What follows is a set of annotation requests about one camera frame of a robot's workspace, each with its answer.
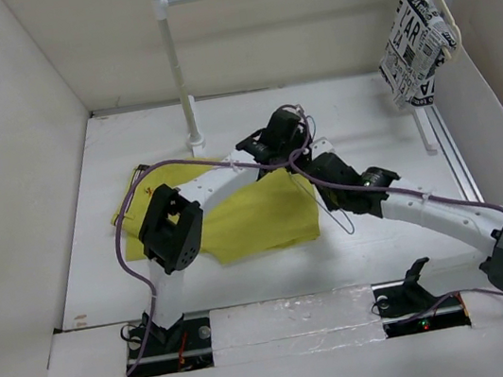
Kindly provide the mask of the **yellow trousers with striped trim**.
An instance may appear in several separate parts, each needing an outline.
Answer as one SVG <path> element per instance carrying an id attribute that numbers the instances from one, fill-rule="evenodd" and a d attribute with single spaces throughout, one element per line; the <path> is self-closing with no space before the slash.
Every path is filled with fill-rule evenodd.
<path id="1" fill-rule="evenodd" d="M 188 163 L 161 166 L 140 182 L 122 222 L 127 262 L 147 257 L 139 233 L 158 186 L 178 187 L 212 168 L 189 159 Z M 276 169 L 207 211 L 201 231 L 199 250 L 224 265 L 263 251 L 310 242 L 321 232 L 314 187 L 303 176 Z"/>

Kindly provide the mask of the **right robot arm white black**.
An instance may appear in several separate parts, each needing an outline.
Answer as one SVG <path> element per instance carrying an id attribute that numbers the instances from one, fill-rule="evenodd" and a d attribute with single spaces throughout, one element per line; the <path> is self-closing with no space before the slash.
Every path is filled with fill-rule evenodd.
<path id="1" fill-rule="evenodd" d="M 384 168 L 358 173 L 331 152 L 305 164 L 303 175 L 328 210 L 413 224 L 472 248 L 466 255 L 413 263 L 402 288 L 414 309 L 429 309 L 465 290 L 503 295 L 502 206 L 438 197 Z"/>

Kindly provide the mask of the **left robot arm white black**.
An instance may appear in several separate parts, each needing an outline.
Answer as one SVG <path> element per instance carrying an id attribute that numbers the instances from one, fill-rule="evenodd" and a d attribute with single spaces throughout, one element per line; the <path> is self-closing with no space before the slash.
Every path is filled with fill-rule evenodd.
<path id="1" fill-rule="evenodd" d="M 171 164 L 209 167 L 194 180 L 176 187 L 161 184 L 152 193 L 139 229 L 144 254 L 158 272 L 150 276 L 152 323 L 148 338 L 161 351 L 173 351 L 182 340 L 178 320 L 182 317 L 183 273 L 201 248 L 206 214 L 242 188 L 268 173 L 287 169 L 292 153 L 302 155 L 310 145 L 304 110 L 284 105 L 270 116 L 267 126 L 235 146 L 224 160 L 170 160 L 150 167 L 153 172 Z"/>

